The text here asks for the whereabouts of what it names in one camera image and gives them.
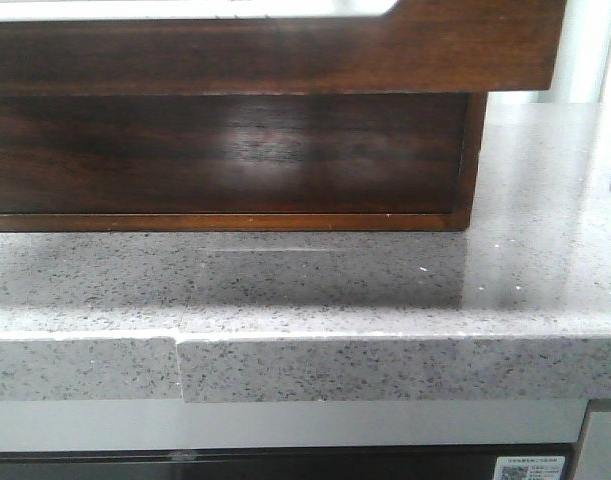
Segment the grey under-counter cabinet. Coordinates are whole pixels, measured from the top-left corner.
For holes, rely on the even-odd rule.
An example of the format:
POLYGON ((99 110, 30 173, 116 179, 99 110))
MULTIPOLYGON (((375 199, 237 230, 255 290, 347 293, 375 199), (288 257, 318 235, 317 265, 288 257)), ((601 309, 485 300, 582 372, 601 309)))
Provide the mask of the grey under-counter cabinet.
POLYGON ((611 400, 588 405, 574 478, 611 479, 611 400))

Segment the white curtain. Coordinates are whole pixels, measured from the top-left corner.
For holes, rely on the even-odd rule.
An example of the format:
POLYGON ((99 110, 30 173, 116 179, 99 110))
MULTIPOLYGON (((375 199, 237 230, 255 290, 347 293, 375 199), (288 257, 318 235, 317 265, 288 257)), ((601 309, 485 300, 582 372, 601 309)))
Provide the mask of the white curtain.
POLYGON ((493 104, 611 105, 611 1, 569 1, 551 88, 492 93, 493 104))

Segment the white QR code label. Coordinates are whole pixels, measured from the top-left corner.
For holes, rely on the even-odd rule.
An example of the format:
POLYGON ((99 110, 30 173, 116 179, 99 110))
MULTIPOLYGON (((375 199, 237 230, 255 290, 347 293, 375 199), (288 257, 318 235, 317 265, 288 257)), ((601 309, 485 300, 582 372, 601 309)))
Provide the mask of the white QR code label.
POLYGON ((562 478, 564 456, 498 457, 493 480, 559 480, 562 478))

